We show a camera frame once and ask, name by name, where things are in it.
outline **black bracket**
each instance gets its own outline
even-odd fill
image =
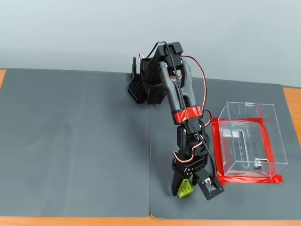
[[[212,181],[211,175],[205,169],[193,174],[192,185],[195,186],[196,184],[202,189],[207,200],[216,197],[224,191],[219,180],[215,178],[215,180]]]

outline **black cable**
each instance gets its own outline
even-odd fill
[[[151,52],[148,54],[148,56],[146,58],[148,58],[152,54],[152,52],[154,51],[154,49],[156,48],[156,46],[158,44],[164,44],[166,46],[167,52],[168,52],[168,54],[170,56],[170,59],[171,59],[171,63],[173,64],[173,67],[174,67],[174,74],[175,74],[175,77],[176,77],[176,80],[177,80],[177,84],[178,84],[178,89],[179,89],[181,101],[182,101],[184,110],[185,110],[185,112],[187,114],[187,107],[186,107],[186,104],[185,104],[185,101],[184,101],[184,98],[183,98],[183,93],[182,93],[182,90],[181,90],[181,85],[180,85],[180,80],[179,80],[179,77],[178,77],[178,73],[177,73],[177,70],[176,70],[176,67],[175,67],[175,64],[174,64],[174,59],[173,59],[173,57],[172,57],[172,55],[170,53],[169,46],[166,43],[166,41],[157,41],[157,43],[155,44],[154,48],[151,50]],[[207,147],[206,143],[204,142],[203,138],[200,136],[200,134],[198,133],[198,131],[192,125],[192,123],[191,123],[191,121],[190,121],[190,119],[189,119],[188,116],[187,116],[187,120],[188,120],[188,123],[190,124],[190,126],[193,128],[194,132],[197,134],[198,138],[203,142],[203,144],[205,146],[205,149],[208,152],[208,156],[209,156],[211,167],[212,167],[212,181],[214,182],[215,181],[216,170],[215,170],[215,167],[214,167],[214,161],[213,161],[213,158],[212,158],[212,156],[210,154],[209,148]]]

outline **small metal object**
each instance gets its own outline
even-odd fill
[[[253,170],[261,170],[263,168],[261,162],[269,162],[267,159],[258,159],[258,158],[253,159],[253,161],[255,162],[252,167]]]

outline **red tape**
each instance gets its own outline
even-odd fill
[[[191,118],[199,117],[202,115],[200,106],[187,108],[186,111],[187,111],[187,113],[185,112],[185,110],[182,110],[182,111],[174,114],[175,121],[178,124],[187,120],[188,118],[191,119]]]
[[[270,162],[274,161],[274,155],[272,146],[270,144],[268,132],[265,126],[262,124],[262,119],[243,119],[243,121],[251,121],[251,122],[258,122],[260,126],[260,130],[262,133],[262,140],[266,149],[267,158]],[[218,119],[212,119],[212,135],[213,135],[213,146],[214,146],[214,155],[216,161],[216,171],[217,171],[217,178],[219,179],[222,186],[225,186],[226,183],[282,183],[283,178],[281,175],[275,175],[271,178],[268,177],[228,177],[224,174],[224,168],[222,163],[222,148],[221,148],[221,140],[220,140],[220,130],[218,125]],[[271,172],[275,171],[273,167],[269,168]]]

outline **robotic arm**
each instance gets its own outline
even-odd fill
[[[159,45],[152,58],[149,58]],[[224,191],[215,176],[214,161],[209,153],[209,136],[202,122],[204,110],[197,104],[192,89],[192,76],[187,62],[181,58],[183,52],[179,42],[167,44],[157,42],[151,53],[141,60],[140,73],[136,74],[135,57],[128,92],[136,101],[160,104],[167,95],[174,124],[177,127],[178,152],[174,152],[172,168],[174,178],[172,194],[177,195],[184,179],[192,176],[192,184],[198,184],[207,200]],[[176,71],[181,71],[181,82]],[[176,83],[171,76],[176,76]],[[208,157],[213,168],[210,175],[204,168]]]

